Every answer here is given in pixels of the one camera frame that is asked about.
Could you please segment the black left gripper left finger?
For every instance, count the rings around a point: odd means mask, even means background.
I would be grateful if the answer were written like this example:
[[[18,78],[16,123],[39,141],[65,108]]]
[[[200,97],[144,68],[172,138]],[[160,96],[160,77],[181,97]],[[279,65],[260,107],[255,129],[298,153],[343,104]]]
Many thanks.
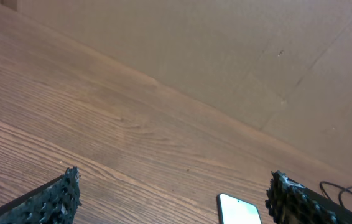
[[[0,207],[0,224],[73,223],[81,206],[78,167]]]

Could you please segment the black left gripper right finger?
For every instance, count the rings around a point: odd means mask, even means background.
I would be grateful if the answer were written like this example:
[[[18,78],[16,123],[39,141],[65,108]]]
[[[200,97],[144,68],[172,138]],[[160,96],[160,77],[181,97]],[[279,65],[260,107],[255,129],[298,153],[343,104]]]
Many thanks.
[[[280,171],[272,172],[265,206],[274,223],[352,224],[352,212]]]

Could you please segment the blue Galaxy smartphone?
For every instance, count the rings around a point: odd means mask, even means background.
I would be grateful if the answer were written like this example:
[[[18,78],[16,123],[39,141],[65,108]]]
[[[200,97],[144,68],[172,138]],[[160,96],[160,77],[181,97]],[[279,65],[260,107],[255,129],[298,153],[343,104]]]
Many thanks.
[[[251,203],[221,193],[217,196],[220,224],[261,224],[259,210]]]

